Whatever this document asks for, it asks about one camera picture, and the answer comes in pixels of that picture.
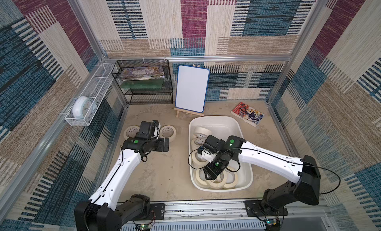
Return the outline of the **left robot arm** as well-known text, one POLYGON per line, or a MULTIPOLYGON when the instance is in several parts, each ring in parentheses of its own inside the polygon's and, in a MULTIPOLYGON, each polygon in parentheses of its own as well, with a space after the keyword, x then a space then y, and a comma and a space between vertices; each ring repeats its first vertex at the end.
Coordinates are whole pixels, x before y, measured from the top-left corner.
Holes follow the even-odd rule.
POLYGON ((121 153, 100 187, 88 201, 81 201, 74 209, 78 231, 119 231, 129 221, 162 220, 164 205, 151 205, 150 198, 135 194, 119 204, 119 198, 135 168, 151 152, 167 152, 169 138, 128 138, 121 153))

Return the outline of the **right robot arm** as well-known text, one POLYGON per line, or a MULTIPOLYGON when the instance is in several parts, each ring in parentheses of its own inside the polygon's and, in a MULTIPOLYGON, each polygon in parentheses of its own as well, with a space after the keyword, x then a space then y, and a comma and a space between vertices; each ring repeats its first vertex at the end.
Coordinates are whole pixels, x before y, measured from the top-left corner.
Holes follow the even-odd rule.
POLYGON ((294 202, 312 206, 319 204, 320 173, 311 156, 284 156, 237 136, 229 136, 224 141, 212 135, 207 137, 197 153, 208 162, 203 167, 208 181, 215 180, 225 171, 231 160, 262 167, 287 179, 283 185, 267 189, 262 200, 249 201, 246 204, 249 217, 287 215, 285 206, 294 202))

